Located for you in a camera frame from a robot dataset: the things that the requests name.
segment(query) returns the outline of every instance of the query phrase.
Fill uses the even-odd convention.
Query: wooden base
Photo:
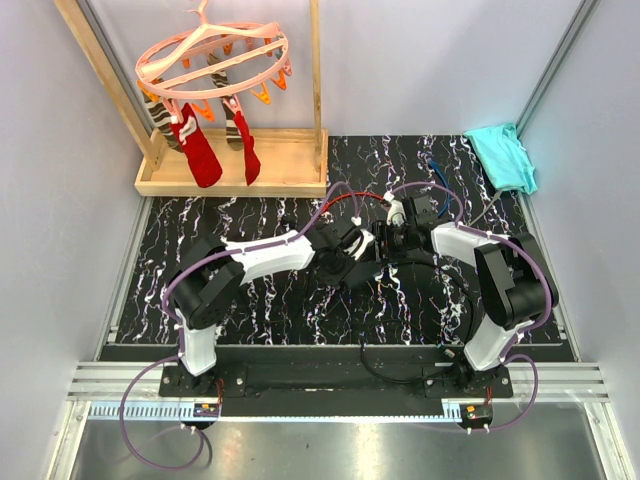
[[[155,130],[151,142],[159,149],[160,168],[152,170],[147,158],[136,178],[144,196],[170,197],[298,197],[321,198],[327,193],[329,134],[322,131],[322,148],[316,153],[312,129],[254,129],[255,152],[262,164],[251,185],[244,178],[244,151],[229,148],[224,129],[204,129],[220,164],[222,178],[209,188],[196,185],[184,154],[171,150]]]

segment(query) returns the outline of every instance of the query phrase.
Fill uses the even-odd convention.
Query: wooden frame
[[[78,1],[54,1],[142,151],[135,181],[141,195],[320,198],[326,194],[329,136],[322,129],[318,0],[309,0],[314,128],[252,130],[262,170],[251,186],[246,185],[244,178],[243,152],[227,146],[223,129],[205,129],[224,171],[220,181],[209,188],[196,185],[186,157],[168,148],[157,130],[151,136],[147,134]]]

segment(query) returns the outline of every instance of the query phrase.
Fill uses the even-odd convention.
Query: white wall
[[[524,135],[536,216],[580,352],[640,471],[640,2],[601,2]]]
[[[0,38],[0,476],[35,479],[97,346],[141,155],[52,1],[2,2]]]
[[[144,51],[198,25],[194,14],[183,13],[198,0],[90,3],[134,80]],[[515,121],[579,3],[321,0],[324,126],[333,135],[451,134]],[[290,40],[294,76],[289,90],[271,88],[274,101],[268,107],[243,94],[250,125],[313,123],[308,4],[209,4],[211,22],[278,21]],[[248,78],[256,72],[242,73]],[[217,102],[216,107],[222,118]]]

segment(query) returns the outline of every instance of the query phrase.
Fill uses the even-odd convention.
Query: red sock
[[[193,178],[200,188],[214,185],[222,176],[222,167],[211,149],[211,145],[198,126],[196,115],[191,105],[182,107],[182,123],[172,123],[171,130],[180,142],[182,151],[187,156]]]
[[[260,175],[260,160],[258,160],[256,152],[253,151],[255,140],[249,133],[249,125],[241,112],[236,113],[233,121],[238,127],[244,144],[244,178],[247,179],[247,185],[251,185]]]

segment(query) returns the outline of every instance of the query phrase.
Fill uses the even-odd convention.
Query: cyan towel
[[[519,190],[528,194],[538,190],[533,178],[535,168],[518,140],[513,123],[470,130],[464,136],[471,140],[496,190]]]

